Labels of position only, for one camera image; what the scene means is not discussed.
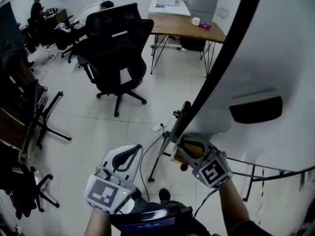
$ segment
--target tiled floor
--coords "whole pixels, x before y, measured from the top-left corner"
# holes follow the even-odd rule
[[[83,235],[91,214],[91,208],[83,200],[83,192],[89,175],[95,172],[95,167],[105,154],[127,144],[141,144],[146,150],[161,134],[161,131],[153,132],[152,127],[167,121],[166,130],[170,130],[175,122],[173,111],[181,109],[184,101],[193,102],[198,95],[205,81],[204,61],[200,60],[199,53],[165,49],[154,74],[150,75],[152,57],[149,46],[152,41],[150,38],[143,52],[147,73],[143,83],[135,89],[136,93],[147,99],[148,104],[143,106],[138,100],[124,95],[118,118],[114,117],[116,97],[111,95],[97,99],[96,86],[82,68],[78,69],[75,58],[68,64],[66,57],[61,59],[57,56],[46,65],[41,65],[48,55],[42,48],[30,56],[30,60],[35,60],[35,77],[42,85],[49,87],[48,101],[59,90],[64,92],[64,97],[50,115],[49,126],[71,136],[73,140],[67,142],[48,133],[43,140],[43,150],[33,144],[30,146],[28,165],[36,167],[39,179],[48,173],[54,176],[45,192],[58,200],[61,206],[56,209],[43,202],[44,213],[33,210],[29,218],[23,217],[18,221],[26,236]],[[156,143],[143,160],[145,179],[150,174],[161,142]],[[240,163],[230,162],[230,166],[234,171],[251,171]],[[210,191],[192,177],[190,170],[181,172],[179,164],[171,162],[168,157],[161,158],[155,179],[154,183],[146,184],[150,199],[155,202],[158,202],[159,190],[165,187],[171,192],[172,199],[196,210]],[[247,179],[235,176],[233,180],[239,192],[245,195]],[[134,183],[145,193],[139,173]],[[0,209],[8,223],[14,226],[14,220],[8,213],[14,214],[10,198],[3,191],[0,197],[3,201]],[[274,235],[288,235],[299,227],[313,198],[312,191],[299,192],[299,177],[292,177],[266,183],[263,198],[261,184],[254,184],[246,205],[252,219],[256,223],[261,221],[262,228]],[[258,217],[261,203],[265,205],[262,215]],[[129,201],[123,211],[130,211],[132,206],[132,201]],[[218,193],[208,199],[197,219],[211,233],[226,235]],[[118,230],[113,229],[114,236],[119,234]]]

